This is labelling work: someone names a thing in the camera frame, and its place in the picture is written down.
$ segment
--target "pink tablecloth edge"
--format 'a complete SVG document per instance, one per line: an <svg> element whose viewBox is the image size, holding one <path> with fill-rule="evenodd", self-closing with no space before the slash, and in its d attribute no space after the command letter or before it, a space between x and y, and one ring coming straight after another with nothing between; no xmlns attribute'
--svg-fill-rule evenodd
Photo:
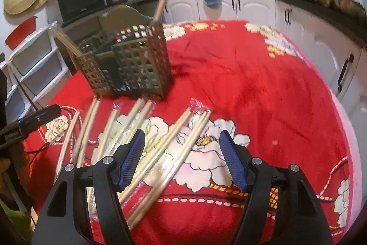
<svg viewBox="0 0 367 245"><path fill-rule="evenodd" d="M286 36L281 34L288 42L290 42L293 47L300 53L303 59L306 61L308 66L313 69L316 74L322 79L322 75L314 66L314 64L300 51L300 49ZM359 155L358 143L355 132L353 130L352 123L349 120L349 117L340 103L340 101L336 98L334 93L329 89L331 98L334 102L335 113L337 113L340 117L340 121L338 122L339 127L345 133L346 142L348 144L349 151L347 151L348 156L348 168L349 173L352 176L349 176L349 189L352 186L352 192L349 192L348 198L348 215L346 220L346 226L344 228L343 235L350 229L354 221L357 219L359 212L362 208L362 166L361 166L361 157Z"/></svg>

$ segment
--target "countertop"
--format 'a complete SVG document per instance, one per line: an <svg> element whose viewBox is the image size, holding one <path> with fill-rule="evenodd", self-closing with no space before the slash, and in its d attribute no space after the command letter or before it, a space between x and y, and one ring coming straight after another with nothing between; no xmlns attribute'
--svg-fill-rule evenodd
<svg viewBox="0 0 367 245"><path fill-rule="evenodd" d="M141 2L150 2L150 1L157 1L157 0L128 0L123 1L120 3L116 3L113 6L116 5L133 5ZM349 18L348 16L338 12L334 11L330 8L326 8L322 5L319 5L312 0L280 0L282 2L285 2L289 5L296 6L300 9L303 9L318 18L326 21L327 23L333 25L335 28L337 28L339 31L344 33L346 36L348 36L352 41L354 41L356 44L358 44L361 47L367 48L367 28L360 25L355 20ZM75 26L78 26L79 24L85 22L86 20L96 17L98 15L103 14L104 12L111 9L111 7L107 7L106 9L103 9L101 11L92 13L86 17L83 17L69 25L66 26L66 30L70 28L74 28Z"/></svg>

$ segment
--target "red plastic tub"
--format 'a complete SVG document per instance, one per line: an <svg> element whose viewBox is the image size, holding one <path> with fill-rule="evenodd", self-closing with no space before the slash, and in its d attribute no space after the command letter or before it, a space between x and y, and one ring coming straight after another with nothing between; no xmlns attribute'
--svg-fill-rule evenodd
<svg viewBox="0 0 367 245"><path fill-rule="evenodd" d="M32 16L20 24L12 33L6 38L5 44L11 50L14 50L26 37L36 30L37 16Z"/></svg>

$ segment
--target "silver bolt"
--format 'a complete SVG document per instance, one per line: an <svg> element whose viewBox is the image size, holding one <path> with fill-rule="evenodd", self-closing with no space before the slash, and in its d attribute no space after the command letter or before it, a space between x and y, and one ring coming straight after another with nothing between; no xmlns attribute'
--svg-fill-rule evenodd
<svg viewBox="0 0 367 245"><path fill-rule="evenodd" d="M111 156L107 156L107 157L103 158L103 163L104 164L110 164L110 163L112 163L112 161L113 161L113 158Z"/></svg>
<svg viewBox="0 0 367 245"><path fill-rule="evenodd" d="M261 160L260 158L258 158L258 157L253 158L251 161L252 161L252 163L254 163L255 165L259 165L259 164L261 164L261 162L262 162L262 160Z"/></svg>
<svg viewBox="0 0 367 245"><path fill-rule="evenodd" d="M296 164L292 164L291 165L291 170L293 170L294 172L297 172L297 171L300 170L300 167L298 165L296 165Z"/></svg>
<svg viewBox="0 0 367 245"><path fill-rule="evenodd" d="M69 171L71 171L73 169L74 169L74 164L69 163L68 165L65 166L65 170L67 172L69 172Z"/></svg>

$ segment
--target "red tablecloth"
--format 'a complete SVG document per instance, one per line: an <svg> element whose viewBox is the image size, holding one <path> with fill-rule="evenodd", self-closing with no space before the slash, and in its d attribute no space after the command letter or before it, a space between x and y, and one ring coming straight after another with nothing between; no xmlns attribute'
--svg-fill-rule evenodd
<svg viewBox="0 0 367 245"><path fill-rule="evenodd" d="M274 166L295 163L302 168L321 201L336 243L343 235L353 193L349 148L330 91L314 69L282 36L246 22L176 25L167 29L166 39L174 84L167 99L157 103L146 126L163 134L191 98L210 107L212 114L176 177L133 229L135 242L229 242L247 195L232 184L218 146L220 131L227 129L253 156ZM88 83L77 73L50 103L66 106L65 117L31 134L26 147L38 149L70 123L75 109L83 110L84 119L92 97ZM86 163L113 103L122 103L122 114L127 115L134 101L103 99ZM62 141L63 137L32 166L31 193L38 212L52 186ZM65 164L69 159L68 152ZM149 189L148 184L149 179L140 184L123 205L125 216ZM263 240L271 234L277 199L274 188ZM93 228L96 240L103 242L98 226Z"/></svg>

